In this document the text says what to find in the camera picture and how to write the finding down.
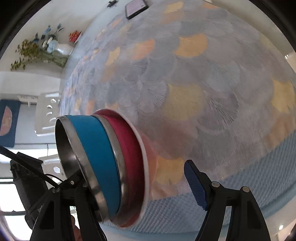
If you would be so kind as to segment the person's left hand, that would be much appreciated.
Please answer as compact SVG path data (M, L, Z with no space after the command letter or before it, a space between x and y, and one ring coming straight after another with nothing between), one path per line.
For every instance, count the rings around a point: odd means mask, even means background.
M82 241L82 236L79 228L75 224L75 218L74 216L71 215L71 221L72 221L72 227L73 227L73 232L74 232L74 238L76 241Z

